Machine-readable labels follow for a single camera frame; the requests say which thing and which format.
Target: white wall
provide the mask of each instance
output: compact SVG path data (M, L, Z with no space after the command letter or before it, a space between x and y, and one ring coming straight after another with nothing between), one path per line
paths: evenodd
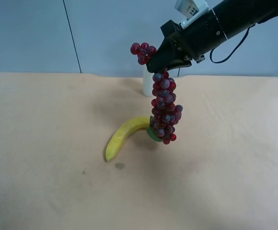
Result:
M0 72L79 72L61 0L0 0Z
M214 7L221 0L206 0ZM183 16L175 0L65 0L82 72L141 76L129 52L133 42L159 46L160 26ZM222 44L214 59L225 58L243 34ZM181 69L186 74L272 76L278 74L278 17L251 29L229 61L209 60ZM0 71L79 72L62 0L0 0Z

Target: yellow banana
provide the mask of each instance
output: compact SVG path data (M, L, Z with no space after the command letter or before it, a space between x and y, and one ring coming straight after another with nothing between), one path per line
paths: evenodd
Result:
M112 160L120 151L125 139L134 131L147 128L150 125L148 116L136 117L125 122L112 136L106 148L105 157L107 161Z

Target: beige tablecloth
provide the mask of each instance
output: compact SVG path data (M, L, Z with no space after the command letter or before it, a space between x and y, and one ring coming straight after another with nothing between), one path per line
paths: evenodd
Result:
M0 230L278 230L278 78L177 79L177 140L104 162L141 81L0 73Z

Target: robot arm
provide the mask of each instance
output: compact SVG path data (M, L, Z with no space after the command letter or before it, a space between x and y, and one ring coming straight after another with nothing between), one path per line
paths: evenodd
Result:
M205 60L204 54L243 30L278 16L278 0L224 0L183 29L168 21L164 40L147 63L149 72L176 69Z

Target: grapes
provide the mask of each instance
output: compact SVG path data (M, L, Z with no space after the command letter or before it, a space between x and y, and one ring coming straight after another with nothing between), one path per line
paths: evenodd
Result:
M176 95L175 95L175 93L172 93L171 95L173 96L173 102L175 102L175 100L176 100Z
M164 130L163 130L162 128L159 128L159 129L157 130L157 136L159 136L159 137L164 136Z
M156 53L157 49L154 46L150 46L147 49L147 52L150 56L153 56Z
M153 75L153 81L154 82L161 82L163 78L163 75L161 73L155 73Z
M153 115L157 115L157 114L159 114L159 113L160 113L159 109L157 109L157 108L152 108L152 114L153 114Z
M182 107L180 104L178 104L178 105L175 107L175 109L174 109L174 111L176 111L176 112L178 112L178 113L181 113L182 110L183 110L183 107Z
M140 47L141 47L142 49L147 49L147 48L149 48L149 46L150 46L150 45L149 45L148 43L144 42L144 43L141 44Z
M151 57L157 52L154 46L148 43L134 43L130 52L137 55L138 63L145 65L149 62ZM152 94L156 97L151 101L153 106L151 112L154 117L150 119L150 128L163 141L164 144L169 144L170 141L176 140L174 134L174 125L178 124L182 117L183 107L181 105L175 106L176 95L173 91L176 89L176 83L165 67L153 75L153 90Z
M175 134L171 134L170 135L170 140L171 141L175 141L176 140L176 135Z
M160 96L161 97L166 97L166 96L168 96L169 95L169 91L168 90L161 90L160 91Z
M171 103L171 102L173 102L173 96L169 94L168 96L165 97L164 101L165 101L166 103Z
M175 90L176 89L176 83L175 82L169 82L169 86L168 86L168 88L169 88L169 90L170 91L173 91L173 90Z
M152 94L156 97L157 96L157 91L153 89Z
M163 79L163 80L160 82L160 86L161 86L163 89L168 89L169 86L170 86L169 80Z
M175 115L175 121L179 121L182 118L181 114L176 114Z
M165 145L168 145L168 144L170 144L170 140L162 140L162 142L165 144Z
M153 89L156 90L156 91L159 91L161 89L160 84L155 82L153 84Z
M166 107L166 104L164 102L157 104L157 108L159 108L159 109L165 109L165 107Z
M175 109L174 103L170 103L166 105L166 111L174 111L174 109Z
M157 127L158 127L158 128L165 128L165 127L166 127L166 124L165 124L165 123L162 123L162 122L158 122L158 123L157 123Z
M174 115L170 115L170 123L175 121L175 116Z
M169 78L169 73L168 73L168 72L165 72L165 73L163 74L163 77L164 77L164 78Z
M147 52L146 52L144 49L141 49L141 50L137 53L137 57L146 56L146 55L147 55Z
M162 116L159 115L159 114L157 114L157 115L154 116L154 120L155 120L156 122L159 122L161 118L162 118Z
M157 102L157 104L163 103L164 102L164 98L163 97L157 97L156 98L156 102Z
M140 65L145 65L148 62L148 59L146 56L139 56L138 57L138 63Z
M134 44L131 46L131 48L130 48L130 52L131 52L131 54L133 54L133 55L138 54L138 53L140 52L140 45L139 45L139 43L134 43Z
M164 132L165 132L166 134L170 134L170 133L172 133L172 131L173 131L173 127L172 127L171 125L167 125L167 126L164 128Z
M170 140L170 134L164 134L163 140Z
M162 121L164 122L164 123L168 123L169 121L170 121L170 115L163 115L162 116Z
M152 102L151 102L151 104L152 104L153 107L156 107L156 106L157 106L156 99L153 99Z
M155 124L155 120L154 120L154 118L152 117L151 119L150 119L150 125L152 126L152 125L154 125Z

